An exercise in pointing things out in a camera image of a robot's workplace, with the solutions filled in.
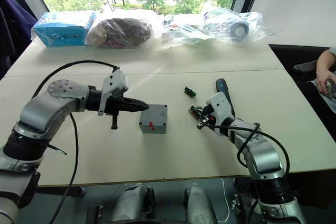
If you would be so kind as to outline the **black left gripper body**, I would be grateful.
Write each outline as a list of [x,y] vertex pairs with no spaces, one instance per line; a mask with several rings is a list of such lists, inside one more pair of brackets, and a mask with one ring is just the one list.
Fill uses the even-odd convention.
[[123,103],[124,103],[124,96],[121,96],[119,98],[110,97],[106,100],[104,113],[106,115],[112,116],[112,124],[111,124],[112,130],[118,129],[118,116],[119,111],[123,109]]

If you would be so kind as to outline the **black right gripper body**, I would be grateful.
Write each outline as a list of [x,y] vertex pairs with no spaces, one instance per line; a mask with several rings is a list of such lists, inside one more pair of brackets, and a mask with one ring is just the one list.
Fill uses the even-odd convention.
[[205,119],[199,119],[199,123],[196,125],[196,127],[199,130],[201,130],[203,127],[206,126],[211,130],[215,130],[218,128],[218,125],[216,125],[216,117],[212,115],[212,113],[214,112],[214,109],[210,104],[206,106],[208,106],[208,110],[204,111],[203,113],[207,114],[208,117],[206,117]]

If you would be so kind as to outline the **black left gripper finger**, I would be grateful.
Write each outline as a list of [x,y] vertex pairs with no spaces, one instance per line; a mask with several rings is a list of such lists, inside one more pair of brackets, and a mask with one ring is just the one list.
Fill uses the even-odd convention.
[[149,108],[147,103],[132,98],[124,98],[123,106],[124,108]]
[[148,109],[147,105],[124,105],[123,106],[123,111],[127,111],[127,112],[139,112],[139,111],[144,111],[147,109]]

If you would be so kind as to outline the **person's hand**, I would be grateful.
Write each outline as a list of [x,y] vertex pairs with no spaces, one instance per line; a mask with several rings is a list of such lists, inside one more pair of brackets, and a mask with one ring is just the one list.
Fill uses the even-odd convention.
[[328,95],[327,81],[331,80],[335,83],[335,74],[333,74],[328,67],[322,65],[317,66],[316,74],[316,84],[319,92]]

